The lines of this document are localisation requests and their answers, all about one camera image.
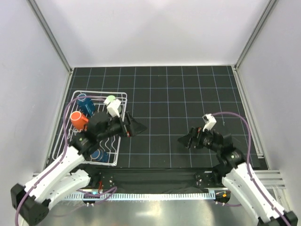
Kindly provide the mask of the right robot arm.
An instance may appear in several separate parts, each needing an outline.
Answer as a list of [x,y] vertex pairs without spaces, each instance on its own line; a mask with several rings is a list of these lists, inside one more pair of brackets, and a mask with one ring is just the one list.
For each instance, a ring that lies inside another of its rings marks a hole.
[[228,188],[256,225],[298,224],[295,213],[286,211],[257,178],[244,154],[234,146],[231,134],[192,127],[187,135],[178,138],[178,142],[186,148],[207,148],[216,153],[219,164],[212,169],[212,182]]

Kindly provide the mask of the orange mug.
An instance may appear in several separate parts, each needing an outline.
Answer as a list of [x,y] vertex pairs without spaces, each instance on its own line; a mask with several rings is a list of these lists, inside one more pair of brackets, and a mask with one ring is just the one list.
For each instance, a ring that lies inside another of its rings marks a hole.
[[85,130],[89,119],[80,111],[74,111],[70,115],[72,125],[77,130]]

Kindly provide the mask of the faceted blue mug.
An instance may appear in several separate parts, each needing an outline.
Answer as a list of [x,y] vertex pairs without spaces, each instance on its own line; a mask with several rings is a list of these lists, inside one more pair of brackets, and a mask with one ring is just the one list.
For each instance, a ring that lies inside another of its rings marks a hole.
[[93,116],[95,112],[95,105],[91,98],[87,97],[86,94],[81,93],[77,96],[77,104],[79,109],[87,116]]

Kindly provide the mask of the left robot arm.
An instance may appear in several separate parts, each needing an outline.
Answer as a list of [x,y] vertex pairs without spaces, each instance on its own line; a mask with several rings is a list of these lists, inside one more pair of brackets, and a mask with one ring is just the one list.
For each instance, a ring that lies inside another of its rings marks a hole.
[[55,161],[25,185],[15,184],[10,190],[16,210],[15,224],[22,217],[28,225],[36,226],[65,196],[86,186],[96,188],[100,181],[97,174],[87,169],[71,171],[93,154],[101,141],[115,135],[134,137],[147,129],[129,113],[125,117],[127,121],[123,122],[118,116],[110,118],[105,112],[95,113]]

